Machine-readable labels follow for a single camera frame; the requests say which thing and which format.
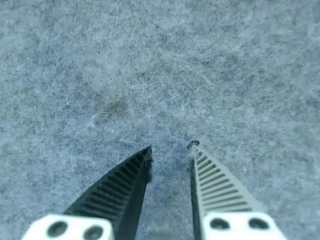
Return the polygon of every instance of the black plastic part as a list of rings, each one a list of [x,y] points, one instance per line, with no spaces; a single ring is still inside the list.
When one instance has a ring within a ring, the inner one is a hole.
[[[198,208],[198,197],[197,197],[197,183],[195,174],[195,161],[190,162],[190,178],[191,178],[191,203],[192,203],[192,220],[193,220],[193,234],[195,240],[201,240],[201,226],[200,216]]]
[[[108,219],[116,240],[134,240],[152,162],[149,146],[110,170],[64,214]]]

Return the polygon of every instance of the carpet fiber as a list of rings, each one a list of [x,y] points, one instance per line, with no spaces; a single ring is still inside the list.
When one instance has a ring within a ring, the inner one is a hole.
[[[0,111],[3,239],[152,145],[136,239],[191,240],[190,140],[319,239],[318,0],[0,0]]]

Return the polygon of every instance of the white plastic part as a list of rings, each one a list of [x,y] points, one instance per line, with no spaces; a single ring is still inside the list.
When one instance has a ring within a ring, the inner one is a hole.
[[[194,177],[200,221],[211,211],[264,212],[246,187],[217,159],[192,145]]]
[[[94,229],[100,230],[100,234],[92,232]],[[115,238],[109,220],[49,214],[33,222],[22,240],[115,240]]]
[[[219,228],[221,221],[228,227],[223,229],[221,224]],[[210,212],[203,221],[202,240],[286,240],[286,237],[274,220],[262,212]]]

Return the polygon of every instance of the dark stain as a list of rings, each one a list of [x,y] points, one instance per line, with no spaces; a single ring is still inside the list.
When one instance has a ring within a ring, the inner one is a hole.
[[[124,97],[120,98],[119,100],[108,103],[103,109],[103,112],[108,113],[109,116],[113,117],[123,117],[126,115],[127,111],[128,102]]]

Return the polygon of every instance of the screw hole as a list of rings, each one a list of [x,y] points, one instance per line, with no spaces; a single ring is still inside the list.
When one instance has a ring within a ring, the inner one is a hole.
[[[97,240],[102,236],[103,229],[99,226],[92,226],[84,233],[85,240]]]
[[[210,222],[210,226],[213,229],[225,230],[229,229],[229,223],[221,218],[215,218]]]
[[[67,229],[67,224],[64,221],[58,221],[49,227],[47,233],[50,237],[55,238],[64,234],[66,229]]]
[[[268,224],[259,218],[252,218],[249,221],[249,225],[253,229],[268,229],[269,228]]]

